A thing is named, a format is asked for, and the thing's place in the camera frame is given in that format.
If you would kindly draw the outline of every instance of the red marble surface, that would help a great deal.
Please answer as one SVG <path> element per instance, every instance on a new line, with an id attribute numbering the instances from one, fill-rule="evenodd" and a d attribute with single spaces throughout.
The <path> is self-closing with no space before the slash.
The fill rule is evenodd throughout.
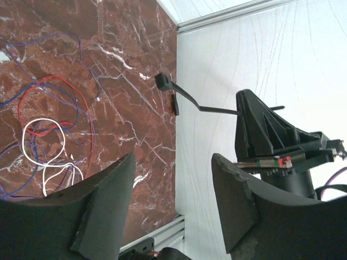
<path id="1" fill-rule="evenodd" d="M 82 62 L 101 75 L 104 85 L 99 99 L 95 99 L 99 85 L 78 63 L 75 37 L 57 36 L 11 50 L 37 79 L 58 74 L 85 95 L 96 131 L 90 175 L 124 154 L 135 152 L 137 180 L 125 226 L 125 244 L 175 216 L 175 116 L 170 93 L 159 92 L 153 77 L 161 71 L 175 80 L 176 26 L 155 0 L 0 0 L 1 103 L 31 83 L 17 64 L 4 56 L 4 44 L 59 31 L 81 36 Z M 85 108 L 77 92 L 58 80 L 50 82 L 72 93 Z M 0 108 L 0 151 L 22 138 L 17 106 L 18 100 Z M 36 89 L 25 99 L 22 115 L 25 122 L 41 116 L 73 122 L 76 111 Z M 71 132 L 81 142 L 90 137 L 84 115 Z M 45 148 L 47 157 L 52 157 L 61 148 L 61 140 L 58 132 L 51 132 L 38 138 L 37 143 Z M 67 160 L 71 154 L 75 160 L 82 158 L 88 154 L 89 146 L 90 141 L 78 146 L 67 137 L 62 159 Z M 87 165 L 87 160 L 78 164 L 83 172 Z M 28 163 L 18 147 L 14 148 L 0 159 L 0 184 L 7 192 L 14 191 L 33 170 L 34 165 Z M 41 175 L 38 172 L 17 195 L 43 196 Z M 48 193 L 57 188 L 62 177 L 48 183 Z"/>

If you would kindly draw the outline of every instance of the white panel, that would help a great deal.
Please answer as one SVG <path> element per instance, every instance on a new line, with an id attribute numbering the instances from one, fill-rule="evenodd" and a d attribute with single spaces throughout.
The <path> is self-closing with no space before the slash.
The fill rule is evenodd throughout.
<path id="1" fill-rule="evenodd" d="M 157 0 L 170 18 L 183 23 L 194 18 L 235 7 L 251 0 Z"/>
<path id="2" fill-rule="evenodd" d="M 200 105 L 236 109 L 249 88 L 305 131 L 347 140 L 347 1 L 296 2 L 178 36 L 177 81 Z M 236 160 L 236 116 L 201 113 L 178 95 L 176 210 L 185 215 L 185 253 L 229 259 L 217 212 L 211 157 Z M 311 171 L 322 186 L 345 163 Z M 342 176 L 336 182 L 347 182 Z M 326 192 L 326 199 L 335 196 Z"/>

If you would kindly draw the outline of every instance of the black mount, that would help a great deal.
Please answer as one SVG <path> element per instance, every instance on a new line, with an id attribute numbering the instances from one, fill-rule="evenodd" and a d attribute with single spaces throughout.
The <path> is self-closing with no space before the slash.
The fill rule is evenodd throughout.
<path id="1" fill-rule="evenodd" d="M 347 259 L 347 196 L 328 202 L 296 196 L 220 154 L 212 156 L 211 168 L 224 245 L 233 260 Z"/>
<path id="2" fill-rule="evenodd" d="M 201 112 L 237 115 L 235 151 L 238 167 L 260 173 L 261 179 L 282 190 L 316 198 L 310 168 L 347 157 L 343 141 L 329 140 L 322 132 L 302 131 L 268 107 L 251 90 L 236 94 L 237 110 L 200 106 L 180 86 L 162 73 L 156 76 L 161 91 L 173 89 L 192 102 Z"/>

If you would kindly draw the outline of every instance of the red wire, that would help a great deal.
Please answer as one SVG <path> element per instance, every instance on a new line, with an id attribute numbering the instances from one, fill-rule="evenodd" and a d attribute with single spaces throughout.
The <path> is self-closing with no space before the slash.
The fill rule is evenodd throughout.
<path id="1" fill-rule="evenodd" d="M 92 117 L 91 117 L 91 115 L 90 115 L 90 113 L 89 113 L 89 107 L 88 107 L 88 104 L 87 104 L 87 101 L 86 101 L 86 99 L 85 99 L 85 97 L 83 96 L 83 94 L 76 88 L 76 87 L 74 87 L 71 83 L 69 83 L 67 80 L 65 80 L 64 78 L 62 78 L 62 77 L 60 77 L 60 76 L 58 76 L 58 75 L 52 75 L 52 76 L 49 76 L 49 77 L 45 77 L 45 78 L 43 78 L 39 83 L 43 83 L 43 82 L 46 82 L 46 81 L 48 81 L 48 80 L 50 80 L 50 79 L 59 79 L 59 80 L 61 80 L 62 82 L 64 82 L 65 84 L 68 84 L 72 89 L 74 89 L 75 91 L 77 91 L 80 95 L 81 95 L 81 97 L 83 98 L 83 100 L 84 100 L 84 103 L 85 103 L 85 105 L 86 105 L 86 108 L 87 108 L 87 113 L 88 113 L 88 115 L 89 115 L 89 118 L 90 119 L 92 119 Z M 30 87 L 27 91 L 25 91 L 25 93 L 24 93 L 24 95 L 22 96 L 22 98 L 21 98 L 21 100 L 20 100 L 20 102 L 19 102 L 19 104 L 18 104 L 18 117 L 19 117 L 19 120 L 20 120 L 20 122 L 21 122 L 21 124 L 24 126 L 25 124 L 24 124 L 24 122 L 23 122 L 23 120 L 22 120 L 22 117 L 21 117 L 21 104 L 22 104 L 22 102 L 23 102 L 23 100 L 25 99 L 25 97 L 28 95 L 28 93 L 31 91 L 31 90 L 33 90 L 34 88 L 36 88 L 37 87 L 37 85 L 33 85 L 32 87 Z M 65 121 L 65 122 L 61 122 L 61 123 L 59 123 L 59 125 L 73 125 L 73 123 L 71 123 L 71 122 L 67 122 L 67 121 Z M 91 168 L 91 163 L 92 163 L 92 155 L 93 155 L 93 148 L 94 148 L 94 136 L 93 136 L 93 129 L 92 129 L 92 124 L 91 124 L 91 122 L 89 122 L 89 126 L 90 126 L 90 129 L 91 129 L 91 153 L 90 153 L 90 155 L 89 155 L 89 157 L 88 157 L 88 159 L 89 159 L 89 163 L 88 163 L 88 170 L 87 170 L 87 173 L 86 173 L 86 175 L 85 175 L 85 178 L 87 178 L 87 176 L 88 176 L 88 174 L 89 174 L 89 171 L 90 171 L 90 168 Z M 53 128 L 55 128 L 55 126 L 52 126 L 49 130 L 47 130 L 46 132 L 44 132 L 44 133 L 35 133 L 35 132 L 33 132 L 33 131 L 31 131 L 31 130 L 29 130 L 29 129 L 27 129 L 27 131 L 29 132 L 29 133 L 31 133 L 31 134 L 35 134 L 35 135 L 38 135 L 38 136 L 40 136 L 40 137 L 42 137 L 42 136 L 44 136 L 44 135 L 47 135 L 50 131 L 52 131 L 52 129 Z"/>

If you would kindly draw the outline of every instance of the ceiling trim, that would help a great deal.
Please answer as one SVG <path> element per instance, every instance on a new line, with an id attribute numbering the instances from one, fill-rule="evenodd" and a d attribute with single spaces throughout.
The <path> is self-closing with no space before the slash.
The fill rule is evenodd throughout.
<path id="1" fill-rule="evenodd" d="M 222 11 L 214 12 L 177 25 L 178 34 L 185 34 L 213 24 L 257 14 L 282 5 L 302 0 L 253 0 Z"/>

